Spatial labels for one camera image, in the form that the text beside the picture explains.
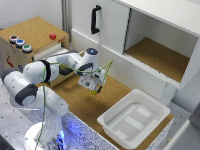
open cabinet compartment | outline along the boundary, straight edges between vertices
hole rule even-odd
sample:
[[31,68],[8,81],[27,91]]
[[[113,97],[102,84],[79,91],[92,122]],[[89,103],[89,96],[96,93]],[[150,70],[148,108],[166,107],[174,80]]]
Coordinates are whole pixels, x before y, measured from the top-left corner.
[[198,37],[131,9],[124,55],[182,88],[199,70]]

drawer front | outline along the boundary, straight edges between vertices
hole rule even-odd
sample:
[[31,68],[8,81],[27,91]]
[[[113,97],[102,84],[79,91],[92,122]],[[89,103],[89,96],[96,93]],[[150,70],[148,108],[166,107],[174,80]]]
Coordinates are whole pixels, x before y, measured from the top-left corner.
[[[92,10],[96,5],[96,28],[100,31],[91,33]],[[129,8],[113,0],[74,0],[73,29],[81,32],[115,52],[122,54],[129,18]]]
[[105,66],[108,62],[113,60],[108,74],[114,79],[131,89],[138,88],[157,100],[161,98],[166,85],[164,80],[145,71],[127,60],[123,55],[113,52],[76,30],[72,30],[72,39],[73,49],[79,52],[85,51],[89,47],[97,49],[100,53],[99,63],[101,66]]

cabinet shelf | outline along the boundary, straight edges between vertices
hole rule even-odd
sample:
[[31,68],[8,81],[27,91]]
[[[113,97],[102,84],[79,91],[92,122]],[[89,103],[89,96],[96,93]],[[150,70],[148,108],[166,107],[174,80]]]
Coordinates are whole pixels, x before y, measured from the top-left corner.
[[125,53],[178,82],[181,82],[190,60],[149,38],[144,38]]

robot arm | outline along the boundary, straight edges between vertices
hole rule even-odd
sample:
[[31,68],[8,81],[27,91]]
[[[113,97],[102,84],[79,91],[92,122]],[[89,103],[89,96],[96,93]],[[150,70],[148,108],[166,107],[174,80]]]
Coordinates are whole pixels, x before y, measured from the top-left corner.
[[[23,73],[15,69],[8,69],[2,74],[2,81],[10,93],[11,104],[14,107],[32,109],[41,107],[41,102],[37,100],[43,99],[43,92],[38,91],[36,84],[43,82],[43,70],[45,66],[45,82],[49,82],[56,79],[58,74],[61,73],[59,64],[50,65],[50,63],[63,63],[76,70],[93,72],[101,69],[98,62],[99,54],[95,49],[87,49],[83,57],[76,51],[69,51],[50,56],[46,60],[27,64],[24,67]],[[92,91],[96,91],[99,85],[103,85],[105,76],[103,69],[94,73],[82,73],[78,71],[75,71],[75,73],[81,76],[79,84]]]

brown work surface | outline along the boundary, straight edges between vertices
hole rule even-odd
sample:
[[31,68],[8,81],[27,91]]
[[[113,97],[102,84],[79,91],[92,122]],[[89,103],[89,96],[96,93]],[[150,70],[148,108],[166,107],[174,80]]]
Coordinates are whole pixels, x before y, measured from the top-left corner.
[[188,57],[149,38],[144,38],[142,41],[125,51],[125,53],[178,82],[181,82],[190,60]]
[[56,34],[56,39],[68,35],[42,18],[35,17],[1,30],[0,37],[9,42],[10,36],[17,35],[19,39],[24,39],[26,44],[30,44],[33,50],[37,50],[54,42],[49,37],[51,33]]
[[[88,89],[78,85],[79,78],[79,76],[73,75],[52,89],[65,99],[69,104],[69,110],[73,114],[117,146],[120,150],[123,150],[124,148],[104,133],[102,126],[97,122],[97,118],[131,92],[131,89],[110,76],[107,76],[106,84],[102,88],[101,93],[92,95]],[[136,150],[145,150],[172,119],[173,115],[168,115]]]

